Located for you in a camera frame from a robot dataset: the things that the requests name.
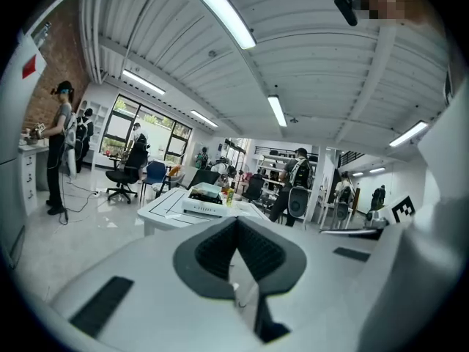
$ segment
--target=black shoe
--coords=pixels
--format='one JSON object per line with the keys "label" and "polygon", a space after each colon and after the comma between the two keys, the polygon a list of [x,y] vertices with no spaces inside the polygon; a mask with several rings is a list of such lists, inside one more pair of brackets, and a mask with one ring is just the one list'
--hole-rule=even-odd
{"label": "black shoe", "polygon": [[54,207],[54,208],[51,208],[47,214],[49,215],[57,215],[57,214],[61,214],[61,213],[64,213],[65,212],[65,208],[63,206],[57,206],[57,207]]}

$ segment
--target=glossy tile floor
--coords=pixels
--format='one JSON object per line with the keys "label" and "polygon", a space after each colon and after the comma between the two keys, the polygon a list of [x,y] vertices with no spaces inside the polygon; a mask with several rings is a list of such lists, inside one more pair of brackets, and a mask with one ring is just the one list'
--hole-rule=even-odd
{"label": "glossy tile floor", "polygon": [[[63,186],[60,174],[66,207],[71,210],[83,208],[80,213],[69,211],[67,225],[61,224],[65,222],[63,216],[60,221],[59,216],[46,213],[48,192],[38,192],[39,207],[28,219],[15,273],[24,289],[43,301],[49,302],[71,279],[103,258],[127,243],[144,237],[144,222],[137,217],[137,210],[153,200],[154,192],[147,187],[147,199],[142,202],[132,199],[130,205],[123,198],[108,202],[106,188],[114,187],[114,184],[104,172],[103,169],[95,169],[92,177],[91,170],[84,167],[73,181],[74,185],[64,175]],[[91,192],[84,190],[92,187],[92,178],[101,191],[97,196],[90,196]],[[135,184],[131,188],[140,191],[140,185]],[[362,216],[355,216],[350,228],[360,227],[362,220]],[[296,221],[294,228],[304,230],[302,221]],[[306,229],[317,233],[319,226],[310,223]]]}

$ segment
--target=ceiling light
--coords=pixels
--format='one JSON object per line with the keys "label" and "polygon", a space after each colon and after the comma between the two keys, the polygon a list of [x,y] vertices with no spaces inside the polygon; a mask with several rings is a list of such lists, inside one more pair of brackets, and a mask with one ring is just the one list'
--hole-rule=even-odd
{"label": "ceiling light", "polygon": [[195,114],[199,119],[202,119],[204,120],[205,122],[208,122],[211,126],[214,126],[215,128],[218,127],[218,125],[216,125],[213,121],[210,121],[208,120],[203,114],[200,114],[199,112],[197,112],[196,110],[192,110],[191,111],[192,114]]}
{"label": "ceiling light", "polygon": [[256,41],[244,24],[241,17],[237,14],[229,0],[202,0],[220,19],[225,27],[232,33],[237,44],[245,50],[254,47]]}
{"label": "ceiling light", "polygon": [[406,142],[408,139],[411,139],[412,137],[414,137],[417,133],[421,132],[427,126],[428,126],[428,124],[426,122],[419,121],[416,125],[414,125],[407,132],[401,134],[399,137],[397,137],[395,140],[393,140],[389,144],[389,146],[396,147],[396,146],[400,145],[401,143]]}
{"label": "ceiling light", "polygon": [[284,112],[281,110],[278,95],[269,95],[267,100],[269,100],[270,107],[272,107],[273,113],[276,115],[278,124],[280,126],[287,126],[287,121],[285,120]]}
{"label": "ceiling light", "polygon": [[381,172],[381,171],[384,171],[385,168],[384,167],[381,167],[381,168],[375,168],[375,169],[372,169],[369,173],[375,173],[375,172]]}
{"label": "ceiling light", "polygon": [[139,82],[140,84],[148,87],[149,89],[151,89],[153,91],[156,91],[158,94],[163,95],[166,92],[163,89],[160,89],[158,86],[155,86],[154,84],[151,84],[148,81],[145,81],[142,77],[138,77],[136,74],[133,74],[133,73],[129,72],[127,69],[124,69],[122,74],[124,76],[127,76],[128,78],[131,78],[131,79]]}

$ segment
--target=refrigerator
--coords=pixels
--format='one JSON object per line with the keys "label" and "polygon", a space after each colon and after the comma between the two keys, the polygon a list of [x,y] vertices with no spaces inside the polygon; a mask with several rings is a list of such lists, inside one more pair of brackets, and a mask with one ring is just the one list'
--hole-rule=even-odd
{"label": "refrigerator", "polygon": [[12,267],[21,253],[26,225],[18,145],[26,109],[45,66],[33,39],[21,34],[0,80],[0,244]]}

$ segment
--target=red sticker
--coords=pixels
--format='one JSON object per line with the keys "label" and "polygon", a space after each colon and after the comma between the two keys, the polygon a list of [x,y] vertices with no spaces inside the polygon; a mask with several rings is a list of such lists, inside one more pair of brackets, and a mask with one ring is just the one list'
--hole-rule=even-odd
{"label": "red sticker", "polygon": [[36,71],[36,55],[29,60],[23,67],[23,79]]}

